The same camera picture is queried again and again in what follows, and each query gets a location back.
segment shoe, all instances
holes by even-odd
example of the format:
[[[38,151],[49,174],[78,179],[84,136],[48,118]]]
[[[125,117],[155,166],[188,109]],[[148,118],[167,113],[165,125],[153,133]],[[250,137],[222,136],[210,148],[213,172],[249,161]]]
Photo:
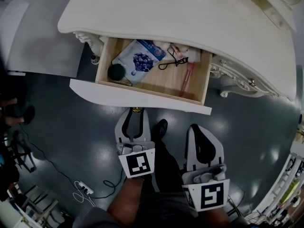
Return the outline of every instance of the shoe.
[[[35,116],[35,108],[30,105],[23,114],[24,124],[30,124]]]
[[[165,136],[165,134],[167,132],[167,128],[168,128],[167,120],[161,119],[154,127],[152,139],[161,140]]]

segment black cable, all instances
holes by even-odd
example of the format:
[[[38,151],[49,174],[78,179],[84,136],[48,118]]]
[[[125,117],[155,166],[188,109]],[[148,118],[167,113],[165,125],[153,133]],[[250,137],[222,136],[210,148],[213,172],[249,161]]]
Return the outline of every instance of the black cable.
[[[107,196],[104,196],[104,197],[92,197],[92,196],[88,196],[88,197],[90,197],[90,198],[92,198],[92,199],[96,199],[96,200],[98,200],[98,199],[105,199],[105,198],[108,198],[108,197],[110,197],[111,195],[113,195],[114,193],[115,193],[115,191],[116,191],[116,187],[119,185],[119,183],[122,181],[122,178],[123,178],[123,171],[124,171],[124,169],[122,168],[122,171],[120,172],[120,179],[119,179],[119,181],[118,181],[118,183],[116,184],[116,185],[114,185],[114,183],[112,183],[111,181],[109,181],[109,180],[104,180],[103,181],[103,183],[104,183],[104,185],[105,186],[107,186],[107,187],[110,187],[110,188],[113,188],[113,192],[112,193],[110,193],[109,195],[107,195]]]
[[[21,126],[20,123],[19,123],[19,125],[20,125],[20,128],[22,129],[22,131],[24,132],[24,134],[26,135],[26,137],[27,137],[27,139],[28,139],[28,142],[29,142],[31,145],[33,145],[36,149],[38,149],[38,150],[43,154],[43,157],[44,157],[49,163],[51,163],[51,164],[54,166],[54,168],[55,168],[61,175],[63,175],[64,177],[66,177],[75,189],[77,189],[77,190],[82,190],[82,189],[84,189],[84,187],[82,187],[82,188],[80,188],[80,189],[78,189],[77,187],[75,187],[75,185],[73,184],[73,182],[71,181],[71,179],[70,179],[67,175],[65,175],[63,172],[61,172],[60,170],[58,170],[58,168],[56,167],[56,165],[46,157],[46,155],[44,154],[43,150],[41,150],[39,147],[37,147],[35,144],[33,144],[32,142],[29,141],[29,137],[28,137],[29,135],[28,135],[27,132],[23,129],[23,127]],[[109,180],[104,180],[104,181],[103,181],[103,183],[104,183],[105,186],[108,186],[108,187],[110,187],[110,188],[113,188],[113,192],[112,192],[112,193],[110,193],[109,195],[107,195],[107,196],[105,196],[105,197],[99,197],[99,198],[94,198],[94,197],[91,197],[91,196],[89,196],[89,197],[92,198],[92,199],[105,199],[105,198],[108,198],[108,197],[110,197],[111,195],[113,195],[113,194],[115,193],[115,191],[116,191],[116,187],[117,187],[117,186],[119,185],[119,183],[122,181],[122,178],[123,178],[123,170],[124,170],[124,169],[122,169],[122,171],[121,171],[121,173],[120,173],[120,179],[119,179],[119,182],[118,182],[116,185],[114,185],[114,184],[113,184],[111,181],[109,181]]]

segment white dresser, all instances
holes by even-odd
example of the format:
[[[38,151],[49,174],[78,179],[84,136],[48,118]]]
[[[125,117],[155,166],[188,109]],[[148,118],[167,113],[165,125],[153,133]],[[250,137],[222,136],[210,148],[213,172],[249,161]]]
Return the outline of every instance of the white dresser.
[[[211,108],[204,105],[209,77],[228,76],[235,85],[222,88],[223,97],[233,92],[250,97],[281,95],[293,101],[294,25],[278,1],[71,0],[58,23],[59,31],[74,32],[101,58],[95,83],[71,79],[70,87],[101,105],[210,114]],[[132,87],[108,80],[112,60],[132,39],[180,43],[202,50],[182,97],[179,91],[186,66],[163,71],[154,67]]]

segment floor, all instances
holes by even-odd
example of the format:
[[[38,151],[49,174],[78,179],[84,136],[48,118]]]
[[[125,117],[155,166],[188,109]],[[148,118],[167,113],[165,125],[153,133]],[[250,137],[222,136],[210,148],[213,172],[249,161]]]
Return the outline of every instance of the floor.
[[[85,47],[78,78],[94,80],[97,66],[90,64],[90,50]],[[147,109],[151,127],[165,118],[168,132],[163,141],[180,167],[185,162],[186,132],[192,123],[211,131],[223,144],[227,177],[231,186],[242,190],[235,203],[244,212],[256,207],[280,173],[297,128],[302,100],[302,68],[297,68],[298,99],[264,96],[248,98],[229,94],[219,96],[219,87],[227,79],[211,79],[205,105],[212,107],[210,116],[168,109]],[[105,196],[112,189],[103,180],[116,183],[121,165],[116,154],[114,127],[122,107],[96,105],[82,99],[69,88],[69,78],[27,74],[26,105],[34,105],[36,116],[24,126],[29,140],[41,148],[48,159],[72,180],[89,185],[96,196]],[[61,208],[76,216],[90,207],[74,200],[72,184],[46,162],[31,146],[37,170],[20,170],[20,186],[27,189],[36,184],[51,191]],[[106,208],[114,195],[95,199],[97,206]]]

